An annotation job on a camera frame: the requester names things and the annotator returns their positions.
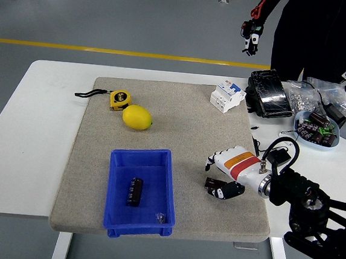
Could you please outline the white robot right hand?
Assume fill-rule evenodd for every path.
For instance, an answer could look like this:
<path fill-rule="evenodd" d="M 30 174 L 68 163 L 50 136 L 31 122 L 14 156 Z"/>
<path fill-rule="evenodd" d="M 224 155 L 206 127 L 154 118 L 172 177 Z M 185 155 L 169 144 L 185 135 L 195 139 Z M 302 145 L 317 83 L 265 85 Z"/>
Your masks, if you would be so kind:
<path fill-rule="evenodd" d="M 231 178 L 228 183 L 210 177 L 205 181 L 204 187 L 213 197 L 228 200 L 242 195 L 246 187 L 251 187 L 262 198 L 269 197 L 271 171 L 264 168 L 265 164 L 242 146 L 215 152 L 208 157 L 205 170 L 208 171 L 212 165 Z"/>

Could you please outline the person's right hand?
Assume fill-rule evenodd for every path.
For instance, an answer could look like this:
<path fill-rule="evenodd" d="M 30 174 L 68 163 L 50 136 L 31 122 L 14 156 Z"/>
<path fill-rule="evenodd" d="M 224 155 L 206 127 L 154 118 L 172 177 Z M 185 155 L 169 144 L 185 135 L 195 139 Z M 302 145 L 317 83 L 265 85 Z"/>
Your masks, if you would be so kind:
<path fill-rule="evenodd" d="M 256 22 L 251 19 L 250 21 L 245 21 L 242 24 L 241 35 L 244 38 L 244 49 L 243 53 L 246 53 L 248 56 L 256 55 L 258 51 L 259 38 L 262 35 L 264 26 L 261 24 L 256 24 Z"/>

